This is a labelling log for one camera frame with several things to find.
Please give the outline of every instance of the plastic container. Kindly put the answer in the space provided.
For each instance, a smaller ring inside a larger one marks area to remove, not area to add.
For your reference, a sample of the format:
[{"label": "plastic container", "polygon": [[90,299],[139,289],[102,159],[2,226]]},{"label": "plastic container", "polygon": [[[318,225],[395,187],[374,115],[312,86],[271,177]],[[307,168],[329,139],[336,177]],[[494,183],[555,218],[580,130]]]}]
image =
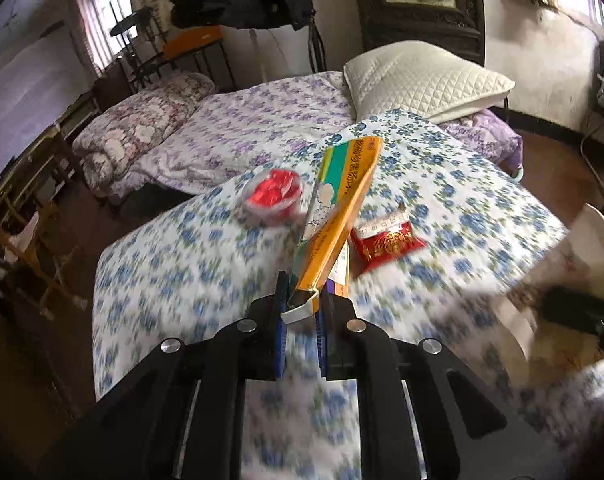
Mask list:
[{"label": "plastic container", "polygon": [[300,218],[304,190],[300,176],[274,168],[254,176],[242,191],[242,205],[267,225],[280,225]]}]

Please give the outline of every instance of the blue floral bedspread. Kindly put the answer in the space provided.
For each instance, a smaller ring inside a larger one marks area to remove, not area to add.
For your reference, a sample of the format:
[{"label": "blue floral bedspread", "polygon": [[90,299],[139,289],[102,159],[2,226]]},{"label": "blue floral bedspread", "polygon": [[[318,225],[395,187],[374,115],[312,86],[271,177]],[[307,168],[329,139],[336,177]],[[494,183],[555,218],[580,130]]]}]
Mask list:
[{"label": "blue floral bedspread", "polygon": [[[326,147],[384,139],[361,217],[403,202],[425,250],[360,276],[349,295],[359,317],[390,336],[437,336],[537,430],[574,452],[604,414],[604,361],[547,388],[516,390],[491,345],[476,337],[496,320],[490,295],[504,292],[565,234],[562,223],[483,156],[415,115],[394,110],[324,137],[277,161],[307,183],[307,204]],[[108,247],[96,272],[93,368],[103,396],[162,339],[209,338],[271,294],[299,232],[264,228],[239,206],[262,165],[172,209]],[[314,331],[290,330],[287,371],[246,389],[242,476],[359,477],[354,381],[319,376]]]}]

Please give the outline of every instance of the cartoon illustration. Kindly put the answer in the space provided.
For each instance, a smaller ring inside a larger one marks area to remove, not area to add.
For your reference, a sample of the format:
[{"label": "cartoon illustration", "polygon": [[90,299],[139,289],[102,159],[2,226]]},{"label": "cartoon illustration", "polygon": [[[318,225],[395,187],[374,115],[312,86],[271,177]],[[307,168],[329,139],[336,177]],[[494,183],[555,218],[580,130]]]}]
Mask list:
[{"label": "cartoon illustration", "polygon": [[317,190],[315,208],[311,212],[308,222],[304,227],[304,234],[302,236],[303,242],[310,240],[317,230],[326,222],[333,210],[334,205],[331,203],[331,200],[334,195],[335,192],[331,184],[323,184],[323,186]]}]

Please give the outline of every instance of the white pillow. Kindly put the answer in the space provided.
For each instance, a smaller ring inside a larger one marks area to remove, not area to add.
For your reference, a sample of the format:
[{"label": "white pillow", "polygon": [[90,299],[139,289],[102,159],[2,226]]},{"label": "white pillow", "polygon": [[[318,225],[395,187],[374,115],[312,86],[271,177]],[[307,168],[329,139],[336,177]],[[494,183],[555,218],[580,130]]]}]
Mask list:
[{"label": "white pillow", "polygon": [[508,77],[423,41],[400,41],[344,65],[357,120],[403,108],[439,124],[496,105],[515,86]]}]

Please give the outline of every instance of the red snack package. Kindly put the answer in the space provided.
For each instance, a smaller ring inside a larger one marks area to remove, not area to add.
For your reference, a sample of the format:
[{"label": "red snack package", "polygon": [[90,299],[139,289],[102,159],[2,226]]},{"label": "red snack package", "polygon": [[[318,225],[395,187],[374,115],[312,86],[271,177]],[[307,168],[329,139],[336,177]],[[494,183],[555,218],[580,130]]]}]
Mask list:
[{"label": "red snack package", "polygon": [[413,227],[403,204],[390,215],[371,220],[351,231],[357,253],[365,263],[362,272],[390,262],[426,243],[413,235]]}]

